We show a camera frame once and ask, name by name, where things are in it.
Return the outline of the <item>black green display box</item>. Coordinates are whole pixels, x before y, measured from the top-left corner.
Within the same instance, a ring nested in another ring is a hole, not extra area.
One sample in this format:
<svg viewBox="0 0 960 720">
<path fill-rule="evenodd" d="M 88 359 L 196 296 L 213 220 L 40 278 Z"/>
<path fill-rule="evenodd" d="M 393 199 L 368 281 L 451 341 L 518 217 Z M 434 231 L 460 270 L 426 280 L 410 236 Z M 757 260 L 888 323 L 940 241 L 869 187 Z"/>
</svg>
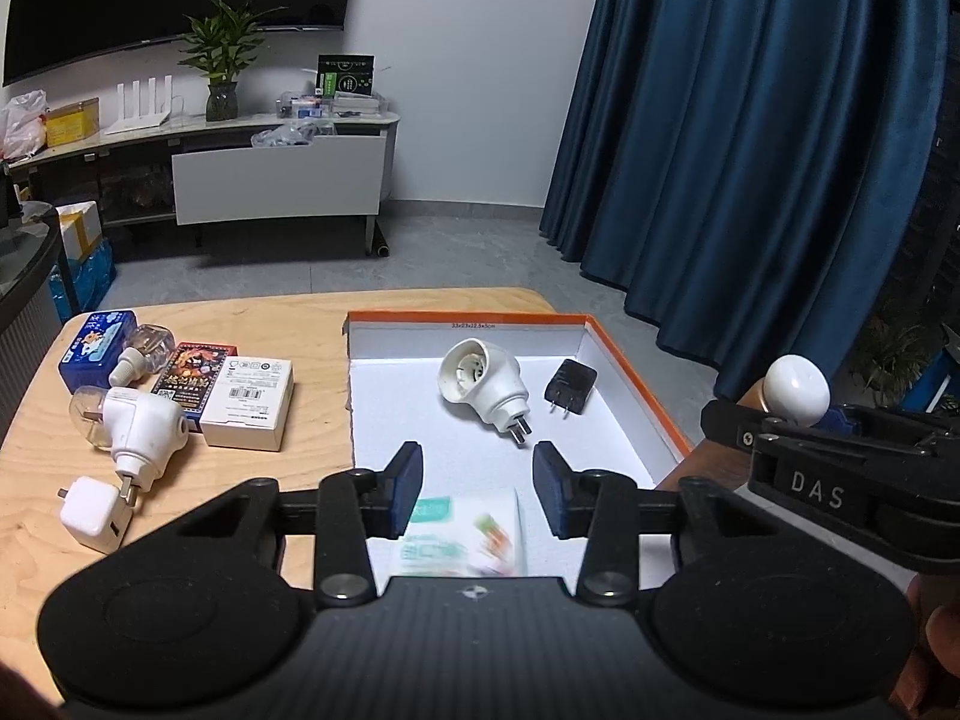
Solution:
<svg viewBox="0 0 960 720">
<path fill-rule="evenodd" d="M 374 57 L 371 54 L 320 54 L 317 57 L 316 94 L 333 98 L 337 93 L 371 96 Z"/>
</svg>

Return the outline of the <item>white tv cabinet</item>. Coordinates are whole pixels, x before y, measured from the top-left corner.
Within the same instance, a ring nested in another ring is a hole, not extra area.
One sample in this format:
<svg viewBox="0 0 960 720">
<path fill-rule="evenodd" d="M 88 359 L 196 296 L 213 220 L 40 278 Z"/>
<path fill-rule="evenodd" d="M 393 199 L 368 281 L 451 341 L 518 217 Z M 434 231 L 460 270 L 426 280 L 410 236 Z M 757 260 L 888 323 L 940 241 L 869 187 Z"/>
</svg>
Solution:
<svg viewBox="0 0 960 720">
<path fill-rule="evenodd" d="M 389 254 L 379 215 L 391 196 L 398 117 L 320 119 L 306 145 L 256 146 L 283 122 L 272 114 L 208 122 L 185 117 L 133 132 L 101 132 L 14 163 L 31 197 L 98 205 L 106 231 L 347 216 L 364 221 L 364 252 Z"/>
</svg>

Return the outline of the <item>teal band-aid box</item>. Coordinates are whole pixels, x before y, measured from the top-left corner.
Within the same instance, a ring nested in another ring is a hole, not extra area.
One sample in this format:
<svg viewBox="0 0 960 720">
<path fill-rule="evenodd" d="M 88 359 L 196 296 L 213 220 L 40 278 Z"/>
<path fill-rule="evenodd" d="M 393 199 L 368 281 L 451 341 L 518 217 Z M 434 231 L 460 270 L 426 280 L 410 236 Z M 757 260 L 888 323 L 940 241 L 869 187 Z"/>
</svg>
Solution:
<svg viewBox="0 0 960 720">
<path fill-rule="evenodd" d="M 395 548 L 392 573 L 524 577 L 526 543 L 516 491 L 420 497 Z"/>
</svg>

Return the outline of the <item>white cube usb charger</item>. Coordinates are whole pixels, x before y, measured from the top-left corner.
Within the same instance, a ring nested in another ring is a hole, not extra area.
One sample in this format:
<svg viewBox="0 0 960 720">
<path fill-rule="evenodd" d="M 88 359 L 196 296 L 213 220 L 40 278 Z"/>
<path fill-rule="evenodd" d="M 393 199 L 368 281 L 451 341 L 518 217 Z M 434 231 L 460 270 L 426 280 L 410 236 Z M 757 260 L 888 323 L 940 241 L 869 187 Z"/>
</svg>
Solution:
<svg viewBox="0 0 960 720">
<path fill-rule="evenodd" d="M 89 476 L 76 478 L 59 491 L 59 517 L 76 543 L 99 554 L 117 551 L 133 517 L 121 489 Z"/>
</svg>

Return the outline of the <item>brown cosmetic tube white cap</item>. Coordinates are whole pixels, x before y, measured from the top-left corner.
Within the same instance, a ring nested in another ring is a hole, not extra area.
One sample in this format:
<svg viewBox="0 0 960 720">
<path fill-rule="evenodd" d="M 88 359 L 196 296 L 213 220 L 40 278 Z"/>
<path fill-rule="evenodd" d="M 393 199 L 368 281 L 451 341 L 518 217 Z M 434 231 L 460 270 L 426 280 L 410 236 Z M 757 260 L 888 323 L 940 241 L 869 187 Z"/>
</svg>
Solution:
<svg viewBox="0 0 960 720">
<path fill-rule="evenodd" d="M 811 427 L 825 416 L 831 399 L 828 380 L 812 361 L 784 355 L 748 388 L 740 405 Z"/>
</svg>

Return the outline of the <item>potted green plant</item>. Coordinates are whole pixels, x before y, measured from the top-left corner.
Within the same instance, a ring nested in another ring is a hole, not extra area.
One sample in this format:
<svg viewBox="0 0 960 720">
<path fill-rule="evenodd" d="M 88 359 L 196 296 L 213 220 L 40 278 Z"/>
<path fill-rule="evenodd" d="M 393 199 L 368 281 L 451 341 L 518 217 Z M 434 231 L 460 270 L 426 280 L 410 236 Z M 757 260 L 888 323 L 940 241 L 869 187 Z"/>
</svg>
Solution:
<svg viewBox="0 0 960 720">
<path fill-rule="evenodd" d="M 238 76 L 257 59 L 263 44 L 260 21 L 275 9 L 257 11 L 249 2 L 233 7 L 224 0 L 210 4 L 212 13 L 189 16 L 179 65 L 206 80 L 205 120 L 232 121 L 239 117 Z"/>
</svg>

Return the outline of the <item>white plastic bag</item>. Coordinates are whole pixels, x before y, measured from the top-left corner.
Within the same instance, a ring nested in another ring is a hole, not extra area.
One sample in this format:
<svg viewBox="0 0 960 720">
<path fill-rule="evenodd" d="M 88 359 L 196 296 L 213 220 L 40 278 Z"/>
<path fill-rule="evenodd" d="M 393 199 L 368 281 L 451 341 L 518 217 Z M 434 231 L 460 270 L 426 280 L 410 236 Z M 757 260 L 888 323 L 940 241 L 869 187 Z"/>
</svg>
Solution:
<svg viewBox="0 0 960 720">
<path fill-rule="evenodd" d="M 13 96 L 2 109 L 2 158 L 24 160 L 46 144 L 47 96 L 42 89 Z"/>
</svg>

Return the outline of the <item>yellow box on cabinet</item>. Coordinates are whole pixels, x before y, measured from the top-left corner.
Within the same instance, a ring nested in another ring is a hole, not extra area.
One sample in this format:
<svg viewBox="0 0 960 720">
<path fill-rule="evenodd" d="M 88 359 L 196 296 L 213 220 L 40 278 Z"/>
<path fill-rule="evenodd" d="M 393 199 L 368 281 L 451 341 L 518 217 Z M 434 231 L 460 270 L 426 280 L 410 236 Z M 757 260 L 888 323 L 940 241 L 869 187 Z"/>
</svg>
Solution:
<svg viewBox="0 0 960 720">
<path fill-rule="evenodd" d="M 46 145 L 49 148 L 71 145 L 99 132 L 99 99 L 83 99 L 79 103 L 49 109 L 44 114 Z"/>
</svg>

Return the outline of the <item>blue tissue pack box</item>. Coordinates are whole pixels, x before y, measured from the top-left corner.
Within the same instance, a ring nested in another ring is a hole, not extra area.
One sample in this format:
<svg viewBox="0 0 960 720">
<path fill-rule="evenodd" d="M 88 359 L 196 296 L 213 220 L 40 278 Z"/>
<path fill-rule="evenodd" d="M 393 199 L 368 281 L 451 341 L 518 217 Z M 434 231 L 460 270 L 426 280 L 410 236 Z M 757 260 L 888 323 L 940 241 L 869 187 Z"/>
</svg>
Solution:
<svg viewBox="0 0 960 720">
<path fill-rule="evenodd" d="M 78 388 L 109 388 L 128 337 L 137 328 L 133 310 L 91 312 L 60 358 L 59 374 L 71 394 Z"/>
</svg>

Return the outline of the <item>dark playing card box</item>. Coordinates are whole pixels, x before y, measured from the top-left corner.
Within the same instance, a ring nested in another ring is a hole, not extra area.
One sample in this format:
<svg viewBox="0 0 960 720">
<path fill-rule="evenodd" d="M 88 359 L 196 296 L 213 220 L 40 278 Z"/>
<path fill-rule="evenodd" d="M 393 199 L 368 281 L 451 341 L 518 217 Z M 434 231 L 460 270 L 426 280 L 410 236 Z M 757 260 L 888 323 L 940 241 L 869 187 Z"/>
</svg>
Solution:
<svg viewBox="0 0 960 720">
<path fill-rule="evenodd" d="M 200 433 L 200 418 L 223 364 L 238 354 L 232 344 L 179 343 L 156 377 L 151 393 L 174 401 L 191 433 Z"/>
</svg>

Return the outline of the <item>white plug-in vaporizer with bottle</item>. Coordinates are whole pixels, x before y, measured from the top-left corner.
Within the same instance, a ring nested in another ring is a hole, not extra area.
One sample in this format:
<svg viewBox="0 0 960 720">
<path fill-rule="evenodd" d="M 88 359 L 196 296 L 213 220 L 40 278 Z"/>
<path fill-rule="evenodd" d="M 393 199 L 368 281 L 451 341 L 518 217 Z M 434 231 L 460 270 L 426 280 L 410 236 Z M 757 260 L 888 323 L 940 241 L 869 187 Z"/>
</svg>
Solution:
<svg viewBox="0 0 960 720">
<path fill-rule="evenodd" d="M 112 458 L 119 494 L 130 507 L 189 440 L 187 419 L 175 401 L 135 388 L 85 385 L 71 395 L 68 412 L 86 442 Z"/>
</svg>

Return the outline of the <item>black power adapter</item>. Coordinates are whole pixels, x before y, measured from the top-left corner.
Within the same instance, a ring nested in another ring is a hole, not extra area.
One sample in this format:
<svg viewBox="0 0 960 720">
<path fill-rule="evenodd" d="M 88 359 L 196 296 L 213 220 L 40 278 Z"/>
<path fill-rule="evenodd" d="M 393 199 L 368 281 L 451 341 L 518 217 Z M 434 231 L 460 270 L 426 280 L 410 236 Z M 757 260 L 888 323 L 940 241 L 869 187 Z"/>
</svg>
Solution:
<svg viewBox="0 0 960 720">
<path fill-rule="evenodd" d="M 565 359 L 547 382 L 544 399 L 550 410 L 562 408 L 565 415 L 580 415 L 596 385 L 597 371 L 576 359 Z"/>
</svg>

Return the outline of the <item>black round side table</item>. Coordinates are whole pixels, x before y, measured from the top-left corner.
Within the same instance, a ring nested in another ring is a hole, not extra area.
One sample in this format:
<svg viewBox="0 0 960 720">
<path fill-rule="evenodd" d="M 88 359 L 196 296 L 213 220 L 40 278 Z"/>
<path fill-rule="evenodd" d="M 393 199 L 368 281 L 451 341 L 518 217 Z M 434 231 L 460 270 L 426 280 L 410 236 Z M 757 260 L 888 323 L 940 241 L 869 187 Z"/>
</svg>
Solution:
<svg viewBox="0 0 960 720">
<path fill-rule="evenodd" d="M 50 273 L 68 273 L 59 213 L 26 203 L 26 216 L 2 229 L 2 436 L 64 321 L 49 288 Z"/>
</svg>

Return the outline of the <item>white small carton box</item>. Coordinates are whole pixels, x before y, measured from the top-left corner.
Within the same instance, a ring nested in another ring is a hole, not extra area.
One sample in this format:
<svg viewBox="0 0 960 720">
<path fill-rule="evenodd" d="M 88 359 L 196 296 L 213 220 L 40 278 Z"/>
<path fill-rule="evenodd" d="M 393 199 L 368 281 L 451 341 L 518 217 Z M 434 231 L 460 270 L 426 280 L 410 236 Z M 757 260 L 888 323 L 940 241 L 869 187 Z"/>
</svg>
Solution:
<svg viewBox="0 0 960 720">
<path fill-rule="evenodd" d="M 218 449 L 279 452 L 293 388 L 291 361 L 228 356 L 200 418 L 206 444 Z"/>
</svg>

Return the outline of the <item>clear liquid refill bottle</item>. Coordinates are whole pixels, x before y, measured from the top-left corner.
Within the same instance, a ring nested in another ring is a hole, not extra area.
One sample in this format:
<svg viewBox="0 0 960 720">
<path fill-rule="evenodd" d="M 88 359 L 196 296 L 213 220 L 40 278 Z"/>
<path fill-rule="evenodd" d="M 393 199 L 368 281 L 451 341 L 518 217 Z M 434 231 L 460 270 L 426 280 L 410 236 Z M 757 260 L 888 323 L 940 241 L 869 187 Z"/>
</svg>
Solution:
<svg viewBox="0 0 960 720">
<path fill-rule="evenodd" d="M 169 328 L 154 323 L 139 325 L 125 340 L 116 366 L 110 371 L 110 387 L 130 387 L 158 374 L 172 358 L 174 349 L 176 337 Z"/>
</svg>

